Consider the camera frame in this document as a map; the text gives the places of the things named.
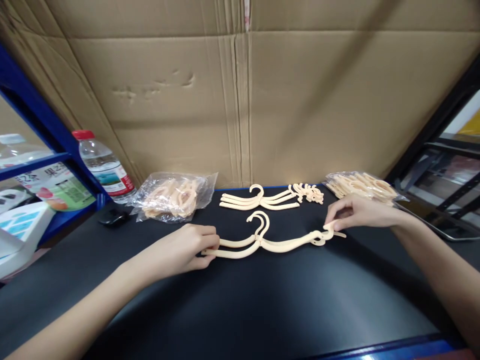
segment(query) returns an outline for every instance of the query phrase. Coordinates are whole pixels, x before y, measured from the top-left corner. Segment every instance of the plastic bag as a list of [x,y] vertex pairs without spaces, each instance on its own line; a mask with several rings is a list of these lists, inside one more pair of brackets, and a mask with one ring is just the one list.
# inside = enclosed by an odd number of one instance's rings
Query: plastic bag
[[156,219],[166,223],[188,222],[196,209],[212,200],[218,172],[200,176],[185,173],[154,172],[131,199],[137,221]]
[[187,217],[181,217],[181,216],[174,216],[171,213],[168,212],[163,212],[158,214],[155,217],[148,217],[145,215],[145,212],[142,210],[141,207],[134,207],[133,210],[130,212],[130,215],[136,215],[136,222],[143,222],[148,219],[155,219],[167,224],[178,224],[178,223],[189,223],[192,221],[194,218],[195,211],[190,214],[190,216]]
[[388,182],[372,176],[367,172],[332,172],[326,176],[324,184],[339,199],[348,194],[357,194],[389,206],[394,206],[393,201],[408,201],[405,196],[395,191]]

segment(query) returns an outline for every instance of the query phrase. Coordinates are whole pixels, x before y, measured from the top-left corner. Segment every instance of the cardboard box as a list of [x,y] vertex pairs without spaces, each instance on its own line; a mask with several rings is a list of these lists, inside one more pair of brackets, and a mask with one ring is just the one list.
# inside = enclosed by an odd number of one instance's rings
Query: cardboard box
[[137,185],[219,171],[220,188],[384,176],[480,45],[472,0],[251,0],[247,23],[245,5],[8,0],[1,35]]

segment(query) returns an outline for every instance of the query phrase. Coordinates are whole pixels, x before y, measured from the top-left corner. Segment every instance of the water bottle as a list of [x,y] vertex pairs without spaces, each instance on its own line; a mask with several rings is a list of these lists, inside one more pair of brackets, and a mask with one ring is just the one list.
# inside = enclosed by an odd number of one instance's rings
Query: water bottle
[[72,132],[79,141],[80,156],[86,167],[117,204],[126,204],[137,192],[124,167],[108,147],[90,130]]
[[[45,147],[29,144],[20,134],[0,135],[6,147],[0,152],[0,168],[8,168],[53,155]],[[95,201],[92,194],[62,163],[56,162],[15,176],[24,188],[57,211],[76,211]]]

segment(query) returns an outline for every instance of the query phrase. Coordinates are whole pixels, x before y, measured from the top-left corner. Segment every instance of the blue metal shelf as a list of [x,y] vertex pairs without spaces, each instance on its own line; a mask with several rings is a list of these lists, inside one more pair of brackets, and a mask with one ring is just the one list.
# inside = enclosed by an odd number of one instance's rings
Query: blue metal shelf
[[0,45],[0,96],[54,153],[39,160],[0,169],[0,181],[62,162],[97,199],[93,204],[78,211],[57,212],[39,242],[42,244],[85,214],[101,209],[110,197],[83,163],[77,140],[2,45]]
[[51,239],[54,235],[58,234],[62,229],[74,223],[76,220],[80,219],[85,214],[93,213],[96,210],[97,210],[97,203],[93,202],[89,206],[84,207],[83,209],[80,209],[77,211],[66,211],[66,212],[58,211],[53,216],[52,220],[50,221],[50,224],[48,225],[45,232],[43,233],[43,236],[38,242],[38,246],[42,245],[43,243]]
[[62,162],[70,158],[68,152],[60,152],[51,156],[46,156],[38,160],[29,161],[20,165],[11,166],[8,168],[0,169],[0,181],[14,178],[18,175],[31,172],[43,168],[47,165]]

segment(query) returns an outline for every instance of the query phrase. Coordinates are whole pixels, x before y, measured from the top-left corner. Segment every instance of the beige plastic hanger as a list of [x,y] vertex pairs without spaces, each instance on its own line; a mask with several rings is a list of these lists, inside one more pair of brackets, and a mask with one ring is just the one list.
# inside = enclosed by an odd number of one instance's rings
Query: beige plastic hanger
[[[253,184],[250,186],[250,192],[252,192],[253,189],[259,189],[260,192],[257,196],[244,198],[224,193],[220,199],[220,206],[244,211],[255,209],[258,206],[262,206],[269,210],[285,210],[298,208],[300,206],[299,203],[302,202],[303,196],[305,196],[309,202],[315,201],[319,204],[323,204],[324,194],[316,188],[316,185],[305,184],[304,187],[302,187],[302,185],[302,183],[293,184],[293,190],[292,185],[288,185],[288,190],[274,196],[264,196],[263,187],[258,184]],[[278,205],[296,197],[298,197],[298,202]]]
[[255,233],[245,240],[229,241],[220,239],[220,245],[228,248],[243,248],[252,244],[249,248],[242,251],[228,251],[228,250],[212,250],[205,249],[201,252],[202,255],[215,255],[219,258],[227,259],[242,259],[253,254],[258,248],[264,248],[272,253],[286,253],[296,249],[304,244],[311,243],[315,246],[325,245],[326,240],[330,240],[334,235],[346,238],[347,236],[341,232],[333,231],[333,225],[336,220],[329,222],[323,226],[324,232],[315,230],[302,237],[286,240],[286,241],[269,241],[264,238],[265,233],[270,227],[270,219],[263,211],[255,211],[247,219],[251,222],[253,218],[260,219],[260,227],[255,230]]

